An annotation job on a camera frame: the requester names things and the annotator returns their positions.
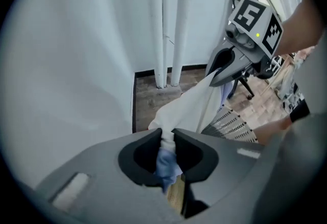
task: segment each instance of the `person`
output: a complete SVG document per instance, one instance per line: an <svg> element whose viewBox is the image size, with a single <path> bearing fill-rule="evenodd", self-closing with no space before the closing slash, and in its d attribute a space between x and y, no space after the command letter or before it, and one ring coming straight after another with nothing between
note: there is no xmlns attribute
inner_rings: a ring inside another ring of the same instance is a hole
<svg viewBox="0 0 327 224"><path fill-rule="evenodd" d="M313 0L302 0L290 18L283 22L283 36L276 55L290 54L318 44L324 30L324 21ZM267 145L271 137L287 130L295 121L309 114L305 100L286 117L273 121L253 130L258 142Z"/></svg>

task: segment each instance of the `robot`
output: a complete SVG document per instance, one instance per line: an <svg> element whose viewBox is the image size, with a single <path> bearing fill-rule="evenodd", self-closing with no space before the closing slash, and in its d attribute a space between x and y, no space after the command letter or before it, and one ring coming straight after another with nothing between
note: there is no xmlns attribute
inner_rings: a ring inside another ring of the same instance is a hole
<svg viewBox="0 0 327 224"><path fill-rule="evenodd" d="M283 33L271 7L234 0L234 8L226 39L206 69L206 74L218 70L211 86L243 72L260 74ZM54 223L267 223L301 198L323 165L325 121L326 113L311 115L265 147L175 129L177 163L185 176L181 214L168 204L153 174L161 129L91 146L35 191L22 189ZM71 191L63 198L65 190Z"/></svg>

